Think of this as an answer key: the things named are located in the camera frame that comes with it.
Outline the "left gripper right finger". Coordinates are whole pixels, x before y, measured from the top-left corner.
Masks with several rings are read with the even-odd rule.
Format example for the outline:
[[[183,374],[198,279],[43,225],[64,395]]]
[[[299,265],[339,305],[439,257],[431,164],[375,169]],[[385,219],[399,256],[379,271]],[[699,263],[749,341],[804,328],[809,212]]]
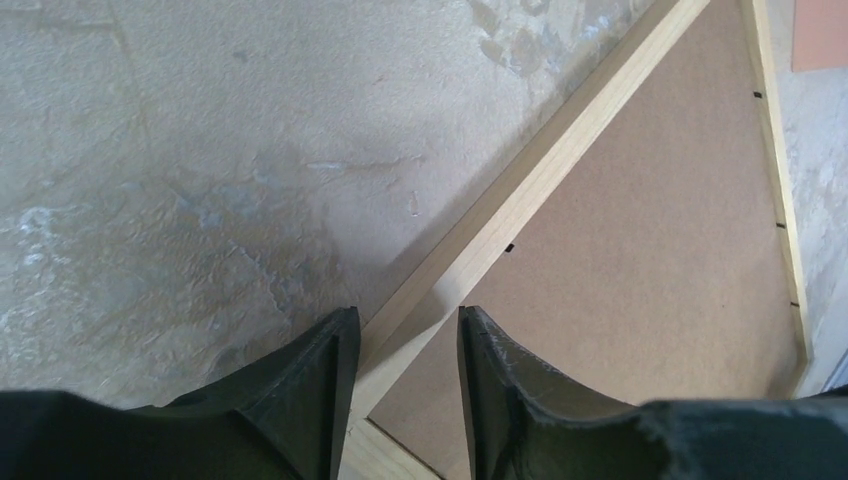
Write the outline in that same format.
[[[843,479],[847,390],[633,406],[568,377],[462,307],[458,368],[475,479]]]

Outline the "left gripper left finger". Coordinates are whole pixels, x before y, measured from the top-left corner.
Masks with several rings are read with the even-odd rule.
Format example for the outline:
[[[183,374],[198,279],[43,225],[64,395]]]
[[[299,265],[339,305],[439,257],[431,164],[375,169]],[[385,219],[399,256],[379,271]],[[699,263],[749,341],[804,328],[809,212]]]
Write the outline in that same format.
[[[60,390],[1,395],[5,479],[334,479],[360,352],[340,308],[284,347],[162,406]]]

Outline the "wooden picture frame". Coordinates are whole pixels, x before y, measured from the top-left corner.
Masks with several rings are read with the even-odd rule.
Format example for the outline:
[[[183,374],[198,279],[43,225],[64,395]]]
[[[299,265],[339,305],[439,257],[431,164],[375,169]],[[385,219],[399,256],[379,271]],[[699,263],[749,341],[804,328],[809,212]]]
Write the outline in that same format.
[[[434,479],[371,418],[389,392],[532,216],[704,10],[701,1],[657,1],[575,90],[367,323],[342,465],[364,479]],[[814,357],[767,5],[743,1],[768,177],[800,350],[790,395]]]

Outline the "brown backing board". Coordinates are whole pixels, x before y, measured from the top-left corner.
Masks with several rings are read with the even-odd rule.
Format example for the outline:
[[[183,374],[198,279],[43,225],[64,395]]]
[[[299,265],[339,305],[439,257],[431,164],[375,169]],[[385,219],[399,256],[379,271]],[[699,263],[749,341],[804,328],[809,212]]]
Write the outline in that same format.
[[[459,303],[633,404],[788,398],[800,355],[743,1],[701,2]],[[370,413],[434,479],[470,475],[456,308]]]

